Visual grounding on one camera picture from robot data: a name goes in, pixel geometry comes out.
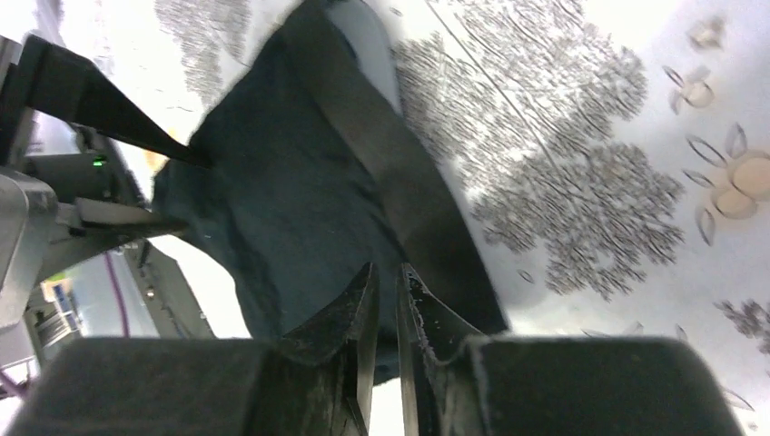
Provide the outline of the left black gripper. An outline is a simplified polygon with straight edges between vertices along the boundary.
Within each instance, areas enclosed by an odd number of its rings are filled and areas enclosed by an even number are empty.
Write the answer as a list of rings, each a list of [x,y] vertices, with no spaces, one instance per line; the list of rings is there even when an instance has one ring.
[[[15,327],[41,281],[128,243],[177,234],[181,219],[77,198],[23,172],[33,111],[203,168],[209,157],[174,140],[90,60],[37,35],[1,55],[1,325]]]

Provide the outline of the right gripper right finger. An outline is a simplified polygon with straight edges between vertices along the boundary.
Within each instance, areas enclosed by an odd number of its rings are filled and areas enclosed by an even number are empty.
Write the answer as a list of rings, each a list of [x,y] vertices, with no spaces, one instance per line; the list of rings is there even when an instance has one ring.
[[[738,435],[704,361],[665,337],[485,335],[410,265],[398,289],[408,435]]]

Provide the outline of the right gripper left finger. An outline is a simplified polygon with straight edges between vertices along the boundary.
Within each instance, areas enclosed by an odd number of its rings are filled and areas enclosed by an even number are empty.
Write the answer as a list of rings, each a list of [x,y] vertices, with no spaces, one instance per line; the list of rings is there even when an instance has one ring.
[[[44,369],[12,435],[364,435],[379,278],[347,288],[277,342],[95,338]]]

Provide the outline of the black white-trimmed boxer briefs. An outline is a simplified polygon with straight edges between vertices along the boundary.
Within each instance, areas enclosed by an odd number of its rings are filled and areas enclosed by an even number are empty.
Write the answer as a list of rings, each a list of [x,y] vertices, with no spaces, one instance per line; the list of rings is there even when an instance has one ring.
[[[362,1],[305,1],[168,161],[155,212],[232,277],[246,332],[275,342],[369,266],[377,271],[376,383],[400,374],[397,285],[410,265],[484,333],[506,318],[460,208],[405,125],[390,42]]]

